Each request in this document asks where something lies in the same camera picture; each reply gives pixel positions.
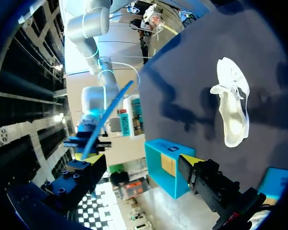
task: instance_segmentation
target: sticker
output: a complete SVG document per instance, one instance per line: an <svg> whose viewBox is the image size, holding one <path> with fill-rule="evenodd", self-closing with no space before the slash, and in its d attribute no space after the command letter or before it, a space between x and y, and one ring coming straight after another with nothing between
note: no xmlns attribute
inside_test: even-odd
<svg viewBox="0 0 288 230"><path fill-rule="evenodd" d="M167 150L169 150L169 151L171 151L171 152L175 152L175 151L177 151L178 149L179 149L178 147L173 146L173 147L168 148Z"/></svg>

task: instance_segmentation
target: cardboard box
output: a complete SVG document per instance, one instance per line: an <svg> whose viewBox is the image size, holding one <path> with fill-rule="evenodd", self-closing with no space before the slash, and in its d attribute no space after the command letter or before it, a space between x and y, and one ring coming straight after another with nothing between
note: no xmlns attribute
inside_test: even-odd
<svg viewBox="0 0 288 230"><path fill-rule="evenodd" d="M142 129L140 127L140 122L136 118L133 118L133 127L134 127L134 135L135 136L142 134Z"/></svg>
<svg viewBox="0 0 288 230"><path fill-rule="evenodd" d="M172 176L176 176L175 161L165 154L161 153L162 168Z"/></svg>

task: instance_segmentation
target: blue box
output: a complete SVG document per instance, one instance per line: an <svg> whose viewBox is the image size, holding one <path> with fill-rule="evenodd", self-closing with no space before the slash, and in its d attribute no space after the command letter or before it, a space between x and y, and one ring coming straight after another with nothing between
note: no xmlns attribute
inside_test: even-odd
<svg viewBox="0 0 288 230"><path fill-rule="evenodd" d="M265 177L258 189L267 198L278 200L288 183L288 170L268 168Z"/></svg>
<svg viewBox="0 0 288 230"><path fill-rule="evenodd" d="M186 180L178 170L178 161L182 153L194 157L195 149L164 139L156 139L145 142L145 152L150 177L172 198L177 199L190 190ZM161 154L175 161L175 177L162 168Z"/></svg>

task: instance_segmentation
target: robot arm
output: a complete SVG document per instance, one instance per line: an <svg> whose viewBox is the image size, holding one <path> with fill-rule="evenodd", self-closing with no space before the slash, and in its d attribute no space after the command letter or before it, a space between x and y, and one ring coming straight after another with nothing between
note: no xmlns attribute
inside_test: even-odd
<svg viewBox="0 0 288 230"><path fill-rule="evenodd" d="M77 136L64 142L66 147L76 147L77 152L83 152L85 144L96 129L100 117L120 92L111 59L99 57L99 50L94 37L108 32L110 12L115 12L131 2L131 0L88 0L84 14L70 19L67 24L66 36L84 56L90 73L97 75L99 80L99 86L83 89L81 103L84 114L79 122ZM102 150L102 148L98 148L98 143L99 140L97 139L90 151L91 153L98 153L98 150Z"/></svg>

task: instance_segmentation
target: light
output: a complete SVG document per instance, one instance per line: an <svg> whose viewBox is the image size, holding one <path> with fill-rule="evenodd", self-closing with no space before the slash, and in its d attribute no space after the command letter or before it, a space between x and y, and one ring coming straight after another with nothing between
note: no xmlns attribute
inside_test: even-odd
<svg viewBox="0 0 288 230"><path fill-rule="evenodd" d="M89 221L90 223L94 223L94 222L95 222L95 218L94 218L94 217L89 217L89 218L88 218L88 221Z"/></svg>
<svg viewBox="0 0 288 230"><path fill-rule="evenodd" d="M101 228L101 223L100 222L96 222L96 228Z"/></svg>
<svg viewBox="0 0 288 230"><path fill-rule="evenodd" d="M62 118L61 118L60 115L55 115L55 116L53 117L53 119L54 119L55 122L61 122L61 121L62 121Z"/></svg>
<svg viewBox="0 0 288 230"><path fill-rule="evenodd" d="M63 68L63 65L60 64L60 65L58 65L58 66L54 66L54 68L55 68L56 70L58 70L58 71L61 71L62 68Z"/></svg>

